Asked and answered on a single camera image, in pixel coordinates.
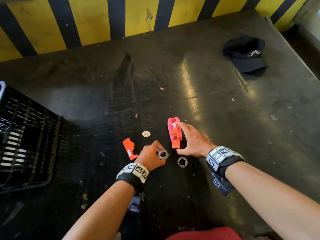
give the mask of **cap brim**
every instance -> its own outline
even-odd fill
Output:
[[[252,72],[260,68],[267,67],[267,64],[261,57],[252,58],[252,59],[231,59],[234,66],[243,73]]]

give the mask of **black wrist strap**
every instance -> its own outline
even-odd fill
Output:
[[[126,181],[127,183],[129,183],[130,185],[132,185],[134,187],[134,189],[138,189],[138,187],[140,185],[142,185],[141,180],[139,179],[139,177],[135,176],[133,173],[123,173],[121,174],[116,181]]]
[[[229,167],[230,165],[232,165],[236,162],[244,162],[244,159],[239,156],[231,156],[231,157],[228,157],[225,160],[223,160],[219,164],[219,168],[218,168],[218,172],[219,172],[220,176],[223,178],[226,178],[227,167]]]

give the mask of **black stripe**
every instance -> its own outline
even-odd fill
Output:
[[[48,1],[67,49],[81,46],[81,40],[72,15],[69,0]]]
[[[164,29],[169,26],[175,0],[159,0],[154,30]]]
[[[6,4],[0,4],[0,27],[23,57],[37,55],[30,40]]]
[[[260,1],[261,0],[247,0],[246,3],[243,5],[241,11],[247,9],[254,9]]]
[[[108,0],[111,40],[126,36],[126,0]]]
[[[284,0],[277,11],[270,17],[271,21],[275,24],[296,1],[297,0]]]
[[[220,0],[205,0],[202,6],[202,9],[199,13],[197,21],[203,19],[209,19],[214,14],[214,10],[216,9]]]

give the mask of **yellow stripe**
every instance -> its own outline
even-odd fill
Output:
[[[212,17],[241,11],[247,0],[220,0]]]
[[[283,2],[284,0],[261,0],[256,6],[256,10],[262,17],[271,17]]]
[[[286,31],[290,28],[290,23],[294,16],[299,12],[302,8],[303,4],[307,0],[296,0],[294,4],[285,12],[284,15],[275,23],[275,27],[280,31]]]
[[[110,40],[107,0],[69,0],[81,44]]]
[[[155,27],[159,0],[125,0],[125,35],[152,31]]]
[[[0,28],[0,62],[21,58],[22,55],[14,47],[6,33]]]
[[[205,0],[175,0],[169,27],[197,21]]]
[[[38,54],[66,49],[48,0],[7,5]]]

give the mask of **cap logo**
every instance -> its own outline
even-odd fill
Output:
[[[260,52],[260,51],[258,51],[258,50],[254,50],[254,51],[251,51],[251,52],[250,52],[250,55],[249,55],[249,56],[253,56],[253,55],[254,55],[254,53],[256,53],[256,54],[260,54],[261,52]]]

